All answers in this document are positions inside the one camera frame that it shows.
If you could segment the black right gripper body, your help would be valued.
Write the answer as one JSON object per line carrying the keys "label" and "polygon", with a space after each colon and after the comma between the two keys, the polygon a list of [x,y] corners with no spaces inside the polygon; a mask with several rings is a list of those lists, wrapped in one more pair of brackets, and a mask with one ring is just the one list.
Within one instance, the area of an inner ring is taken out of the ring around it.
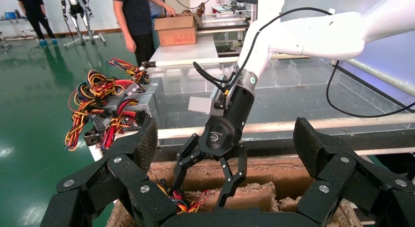
{"label": "black right gripper body", "polygon": [[242,86],[236,86],[231,105],[223,116],[211,116],[198,139],[202,153],[225,157],[240,141],[242,131],[254,103],[254,94]]}

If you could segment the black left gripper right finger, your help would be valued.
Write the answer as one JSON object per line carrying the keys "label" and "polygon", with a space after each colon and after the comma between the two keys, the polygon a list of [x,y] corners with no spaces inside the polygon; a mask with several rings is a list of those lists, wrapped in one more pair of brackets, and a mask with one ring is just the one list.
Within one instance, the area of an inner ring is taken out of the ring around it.
{"label": "black left gripper right finger", "polygon": [[408,179],[362,159],[340,138],[317,132],[306,118],[296,119],[295,150],[314,179],[297,212],[326,226],[341,201],[355,204],[378,227],[415,224],[415,186]]}

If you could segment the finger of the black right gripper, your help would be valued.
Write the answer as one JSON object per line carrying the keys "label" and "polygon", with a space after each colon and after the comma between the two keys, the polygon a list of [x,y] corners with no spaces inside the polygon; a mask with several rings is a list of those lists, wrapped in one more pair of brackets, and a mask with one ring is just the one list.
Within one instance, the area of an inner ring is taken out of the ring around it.
{"label": "finger of the black right gripper", "polygon": [[201,152],[198,145],[199,136],[193,134],[177,153],[177,163],[174,168],[172,190],[180,189],[186,177],[187,169],[205,159],[206,153]]}
{"label": "finger of the black right gripper", "polygon": [[246,180],[247,173],[247,149],[243,143],[233,148],[238,154],[238,171],[233,174],[228,163],[228,158],[222,157],[219,162],[225,175],[225,183],[221,188],[216,207],[225,207],[226,200],[235,195],[237,187]]}

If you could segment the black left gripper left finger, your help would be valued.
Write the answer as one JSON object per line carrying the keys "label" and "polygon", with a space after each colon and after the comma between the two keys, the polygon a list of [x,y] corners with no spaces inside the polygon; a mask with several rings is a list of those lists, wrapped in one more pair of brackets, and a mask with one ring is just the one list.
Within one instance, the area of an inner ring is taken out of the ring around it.
{"label": "black left gripper left finger", "polygon": [[147,175],[157,144],[156,121],[148,118],[137,133],[117,139],[101,159],[56,185],[41,226],[90,227],[116,200],[139,225],[161,226],[176,208]]}

